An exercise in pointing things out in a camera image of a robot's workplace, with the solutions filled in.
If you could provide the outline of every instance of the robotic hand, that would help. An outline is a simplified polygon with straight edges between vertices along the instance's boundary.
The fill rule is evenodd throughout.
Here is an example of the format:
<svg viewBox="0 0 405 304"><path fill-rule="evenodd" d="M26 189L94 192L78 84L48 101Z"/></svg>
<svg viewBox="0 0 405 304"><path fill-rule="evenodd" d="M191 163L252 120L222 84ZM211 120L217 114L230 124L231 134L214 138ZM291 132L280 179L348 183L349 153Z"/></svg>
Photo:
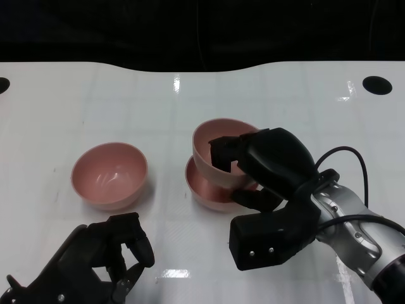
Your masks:
<svg viewBox="0 0 405 304"><path fill-rule="evenodd" d="M230 163L238 161L263 186L232 194L235 202L261 212L235 217L230 224L229 248L238 269L283 264L317 239L331 246L383 304L404 303L405 229L371 212L338 184L333 169L319 173L320 162L314 163L295 136L265 129L214 139L210 145L216 168L230 172ZM366 175L364 181L367 201ZM282 200L288 203L274 212Z"/></svg>
<svg viewBox="0 0 405 304"><path fill-rule="evenodd" d="M121 244L138 260L128 270ZM0 304L121 304L144 268L153 264L153 250L138 214L116 215L107 222L78 226L28 287L8 275L11 287ZM111 282L102 282L93 267L106 267Z"/></svg>

